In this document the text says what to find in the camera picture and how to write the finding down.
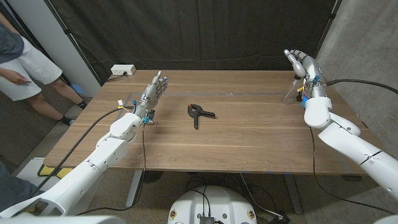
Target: wire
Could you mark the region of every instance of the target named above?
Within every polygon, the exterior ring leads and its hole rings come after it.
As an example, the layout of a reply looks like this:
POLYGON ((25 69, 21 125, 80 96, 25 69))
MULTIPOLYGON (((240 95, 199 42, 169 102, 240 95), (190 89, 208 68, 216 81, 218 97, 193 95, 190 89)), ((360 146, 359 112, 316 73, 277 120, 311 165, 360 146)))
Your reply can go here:
POLYGON ((137 109, 136 105, 135 106, 124 106, 124 107, 127 109, 130 109, 130 110, 134 109, 134 112, 132 112, 132 113, 136 113, 136 109, 137 109))
POLYGON ((147 157, 145 155, 144 131, 145 131, 145 124, 142 127, 142 148, 144 149, 144 171, 145 171, 147 169, 147 157))
POLYGON ((127 75, 127 72, 123 72, 123 75, 120 75, 120 76, 118 76, 118 77, 115 77, 115 78, 111 78, 111 79, 109 79, 108 81, 106 81, 106 82, 114 82, 114 81, 118 81, 118 80, 120 80, 120 79, 122 79, 123 77, 125 77, 127 75))
POLYGON ((87 131, 80 137, 80 139, 76 142, 76 144, 69 150, 69 152, 67 153, 67 155, 61 160, 61 162, 54 168, 54 170, 24 199, 30 199, 32 198, 33 195, 36 194, 36 192, 38 192, 40 190, 40 188, 43 187, 43 185, 59 170, 59 168, 62 166, 62 164, 68 159, 68 157, 70 156, 70 154, 72 154, 72 152, 76 149, 76 147, 79 145, 79 143, 83 140, 83 138, 86 137, 86 135, 94 128, 94 126, 101 121, 104 117, 106 117, 107 115, 121 110, 121 108, 116 108, 114 110, 111 110, 109 112, 107 112, 106 114, 102 115, 100 118, 98 118, 88 129, 87 131))
POLYGON ((127 112, 131 112, 127 107, 124 107, 124 106, 118 106, 118 108, 120 108, 120 109, 124 109, 124 110, 126 110, 127 112))
POLYGON ((266 191, 265 189, 263 189, 262 187, 260 187, 260 186, 258 186, 258 185, 252 184, 251 186, 249 186, 249 188, 252 188, 252 187, 258 187, 258 188, 260 188, 262 191, 264 191, 264 192, 271 198, 271 201, 272 201, 272 204, 273 204, 273 206, 274 206, 275 212, 278 212, 278 209, 276 208, 276 203, 275 203, 275 201, 274 201, 274 198, 271 196, 270 193, 268 193, 268 191, 266 191))
POLYGON ((365 80, 339 79, 339 80, 328 81, 328 82, 326 82, 325 84, 326 84, 327 86, 331 86, 331 85, 334 85, 334 84, 339 83, 339 82, 356 82, 356 83, 365 83, 365 84, 369 84, 369 85, 375 85, 375 86, 379 86, 379 87, 386 88, 386 89, 391 90, 391 91, 393 91, 394 93, 397 93, 397 94, 398 94, 398 90, 395 89, 395 88, 393 88, 393 87, 391 87, 391 86, 387 86, 387 85, 385 85, 385 84, 376 83, 376 82, 365 81, 365 80))
POLYGON ((205 211, 205 191, 206 191, 206 188, 207 188, 208 186, 209 186, 209 185, 206 185, 205 189, 203 190, 203 211, 205 211))
POLYGON ((86 214, 86 213, 89 213, 89 212, 94 212, 94 211, 104 210, 104 209, 121 212, 121 211, 125 211, 125 210, 130 209, 130 208, 132 208, 133 206, 135 206, 135 204, 138 202, 138 200, 139 200, 139 198, 140 198, 140 196, 141 196, 142 184, 144 183, 143 179, 144 179, 145 167, 146 167, 145 144, 144 144, 144 130, 145 130, 145 124, 144 124, 144 126, 142 127, 142 146, 143 146, 143 148, 144 148, 144 171, 143 171, 142 176, 141 176, 141 178, 140 178, 141 185, 140 185, 140 187, 139 187, 139 194, 138 194, 138 196, 137 196, 137 200, 135 200, 135 202, 134 202, 131 206, 127 207, 127 208, 120 208, 120 209, 119 209, 119 208, 101 207, 101 208, 94 208, 94 209, 91 209, 91 210, 88 210, 88 211, 79 213, 79 214, 77 214, 77 215, 83 215, 83 214, 86 214))
POLYGON ((253 199, 253 196, 251 195, 250 189, 249 189, 248 185, 246 184, 246 181, 244 180, 242 174, 241 174, 241 177, 242 177, 242 180, 243 180, 243 182, 244 182, 244 184, 245 184, 245 186, 246 186, 246 188, 247 188, 247 190, 248 190, 248 192, 249 192, 249 196, 250 196, 251 200, 253 201, 253 203, 254 203, 257 207, 259 207, 261 210, 263 210, 263 211, 265 211, 265 212, 269 212, 269 213, 271 213, 271 214, 273 214, 273 215, 277 215, 278 217, 280 217, 280 218, 282 218, 282 219, 284 218, 282 215, 279 215, 279 214, 276 213, 276 212, 270 211, 270 210, 265 209, 265 208, 261 207, 260 205, 258 205, 257 202, 253 199))
MULTIPOLYGON (((191 189, 191 191, 198 192, 199 194, 203 195, 203 196, 206 198, 207 204, 208 204, 208 206, 209 206, 209 214, 210 214, 210 202, 209 202, 209 199, 207 198, 207 196, 206 196, 205 194, 203 194, 203 193, 197 191, 197 190, 191 189)), ((203 203, 203 216, 205 216, 205 203, 203 203)))
POLYGON ((188 180, 187 184, 185 185, 185 191, 186 191, 186 192, 188 192, 188 186, 189 186, 189 184, 190 184, 190 183, 193 183, 193 182, 199 182, 199 183, 202 183, 202 184, 207 185, 206 181, 205 181, 203 178, 201 178, 201 177, 199 177, 199 176, 193 176, 193 177, 191 177, 191 179, 188 180), (200 180, 192 180, 192 179, 195 178, 195 177, 198 177, 200 180))
POLYGON ((315 140, 314 140, 314 138, 313 138, 313 133, 312 133, 312 128, 311 128, 311 127, 310 127, 310 131, 311 131, 312 147, 313 147, 313 176, 315 177, 315 180, 316 180, 318 186, 319 186, 324 192, 326 192, 328 195, 330 195, 330 196, 332 196, 332 197, 335 197, 335 198, 337 198, 337 199, 343 200, 343 201, 345 201, 345 202, 355 203, 355 204, 357 204, 357 205, 364 205, 364 206, 367 206, 367 207, 370 207, 370 208, 375 208, 375 209, 381 210, 381 211, 383 211, 383 212, 387 212, 387 213, 390 213, 390 214, 392 214, 392 215, 395 215, 395 213, 390 212, 390 211, 388 211, 388 210, 386 210, 386 209, 379 208, 379 207, 376 207, 376 206, 373 206, 373 205, 368 205, 368 204, 361 203, 361 202, 354 202, 354 201, 351 201, 351 200, 347 200, 347 199, 338 197, 338 196, 336 196, 336 195, 333 195, 333 194, 329 193, 327 190, 325 190, 325 189, 319 184, 319 181, 318 181, 318 179, 317 179, 317 175, 315 174, 315 140))
POLYGON ((141 196, 141 192, 142 192, 142 183, 144 183, 144 181, 142 181, 142 180, 143 180, 143 178, 144 178, 144 175, 145 175, 145 171, 143 171, 142 176, 141 176, 141 179, 140 179, 141 185, 140 185, 140 187, 139 187, 139 193, 138 193, 137 199, 135 200, 135 202, 134 202, 131 206, 129 206, 129 207, 127 207, 127 208, 109 208, 109 207, 94 208, 94 209, 91 209, 91 210, 87 210, 87 211, 85 211, 85 212, 81 212, 81 213, 77 214, 76 216, 78 216, 78 215, 84 215, 84 214, 87 214, 87 213, 89 213, 89 212, 94 212, 94 211, 98 211, 98 210, 105 210, 105 209, 106 209, 106 210, 112 210, 112 211, 119 211, 119 212, 121 212, 121 211, 126 211, 127 209, 132 208, 133 206, 136 205, 136 203, 138 202, 138 200, 139 200, 139 198, 140 198, 140 196, 141 196))
POLYGON ((228 173, 224 173, 224 177, 219 182, 216 181, 217 178, 218 178, 217 176, 210 178, 209 184, 210 185, 221 185, 221 184, 223 184, 225 182, 225 177, 226 177, 227 174, 228 173))
POLYGON ((256 215, 256 217, 257 217, 257 219, 260 219, 262 222, 264 222, 264 223, 269 223, 269 221, 268 220, 266 220, 265 218, 262 218, 262 217, 260 217, 260 216, 258 216, 258 215, 256 215))
POLYGON ((234 174, 234 173, 230 173, 230 174, 231 174, 233 177, 236 178, 236 180, 238 181, 239 186, 241 187, 243 197, 246 197, 246 191, 245 191, 244 185, 241 183, 239 177, 237 177, 236 174, 234 174))

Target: robotic arm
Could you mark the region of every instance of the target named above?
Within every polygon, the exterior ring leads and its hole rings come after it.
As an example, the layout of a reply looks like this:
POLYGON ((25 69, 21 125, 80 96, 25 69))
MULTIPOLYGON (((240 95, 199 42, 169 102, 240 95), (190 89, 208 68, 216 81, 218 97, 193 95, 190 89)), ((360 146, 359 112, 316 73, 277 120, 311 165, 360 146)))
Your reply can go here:
POLYGON ((285 50, 284 53, 293 65, 295 80, 303 78, 305 122, 321 131, 318 137, 324 143, 361 166, 398 200, 398 161, 358 137, 361 131, 351 121, 329 112, 332 106, 326 95, 323 72, 314 58, 299 50, 285 50))
POLYGON ((135 129, 154 118, 152 110, 157 100, 167 89, 167 77, 160 77, 160 71, 144 90, 133 113, 126 113, 115 121, 110 131, 96 144, 95 150, 68 175, 48 191, 18 203, 0 213, 0 218, 29 216, 25 212, 40 207, 40 216, 65 216, 96 179, 111 165, 122 159, 129 150, 129 143, 136 137, 135 129))

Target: wooden tabletop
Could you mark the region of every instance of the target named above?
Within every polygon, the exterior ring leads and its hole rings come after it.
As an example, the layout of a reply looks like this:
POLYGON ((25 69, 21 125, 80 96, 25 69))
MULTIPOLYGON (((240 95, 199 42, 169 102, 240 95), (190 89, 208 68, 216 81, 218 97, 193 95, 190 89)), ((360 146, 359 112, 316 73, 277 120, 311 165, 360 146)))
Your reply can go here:
MULTIPOLYGON (((56 166, 88 127, 118 106, 117 100, 138 100, 157 71, 138 70, 133 76, 106 83, 79 115, 44 160, 56 166)), ((203 172, 265 172, 311 174, 312 139, 300 103, 281 102, 293 72, 164 70, 169 87, 154 108, 156 125, 146 125, 144 144, 147 170, 203 172), (188 104, 216 114, 199 117, 198 130, 187 113, 188 104)), ((331 87, 327 93, 338 114, 361 129, 361 137, 381 147, 355 112, 331 87)), ((100 121, 87 135, 64 167, 75 167, 94 150, 110 124, 122 114, 115 112, 100 121)), ((364 174, 364 171, 317 137, 318 174, 364 174)), ((127 156, 113 167, 143 169, 142 129, 127 156)))

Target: black curtain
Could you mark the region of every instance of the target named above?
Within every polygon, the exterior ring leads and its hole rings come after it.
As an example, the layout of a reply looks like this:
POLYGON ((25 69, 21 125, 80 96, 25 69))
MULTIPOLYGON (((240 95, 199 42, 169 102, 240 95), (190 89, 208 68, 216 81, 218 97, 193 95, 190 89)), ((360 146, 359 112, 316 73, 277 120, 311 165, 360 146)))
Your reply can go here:
POLYGON ((291 70, 284 49, 317 50, 335 0, 51 0, 104 83, 137 69, 291 70))

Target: electrical outlet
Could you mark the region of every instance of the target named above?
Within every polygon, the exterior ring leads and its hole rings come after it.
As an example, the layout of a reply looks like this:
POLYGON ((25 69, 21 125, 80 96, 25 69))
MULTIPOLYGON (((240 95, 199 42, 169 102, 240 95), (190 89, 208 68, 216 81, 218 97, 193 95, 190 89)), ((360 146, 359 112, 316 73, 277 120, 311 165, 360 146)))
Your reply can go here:
POLYGON ((133 75, 136 72, 136 67, 134 65, 113 65, 111 68, 113 75, 123 75, 127 72, 127 75, 133 75))

